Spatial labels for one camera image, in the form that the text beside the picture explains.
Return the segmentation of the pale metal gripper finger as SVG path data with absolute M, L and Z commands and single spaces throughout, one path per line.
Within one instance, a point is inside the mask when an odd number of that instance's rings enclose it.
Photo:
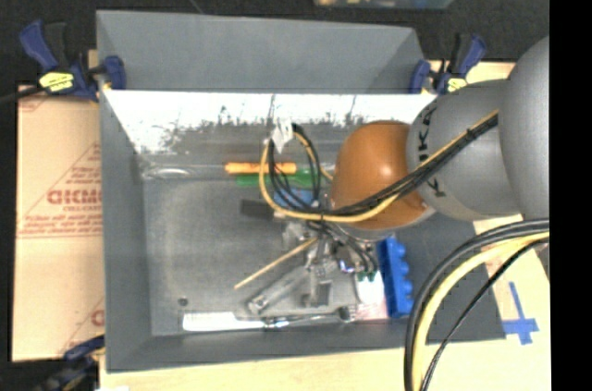
M 313 277 L 310 281 L 309 290 L 302 295 L 304 307 L 327 307 L 331 301 L 332 281 Z
M 320 306 L 320 285 L 326 278 L 325 266 L 297 266 L 250 298 L 247 310 L 256 316 L 271 316 L 316 309 Z

